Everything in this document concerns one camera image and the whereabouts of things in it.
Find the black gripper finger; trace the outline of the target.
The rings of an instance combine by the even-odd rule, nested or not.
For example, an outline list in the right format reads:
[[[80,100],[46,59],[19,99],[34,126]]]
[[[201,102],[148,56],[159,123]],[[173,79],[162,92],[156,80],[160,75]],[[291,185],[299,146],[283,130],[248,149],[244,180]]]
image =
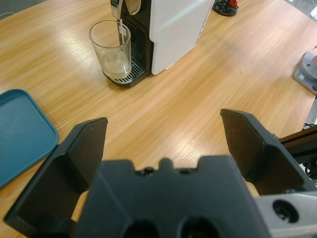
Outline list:
[[[259,195],[316,191],[292,155],[253,114],[221,109],[220,115],[229,152]]]
[[[107,118],[79,123],[57,145],[4,217],[28,238],[71,238],[72,214],[100,166]]]

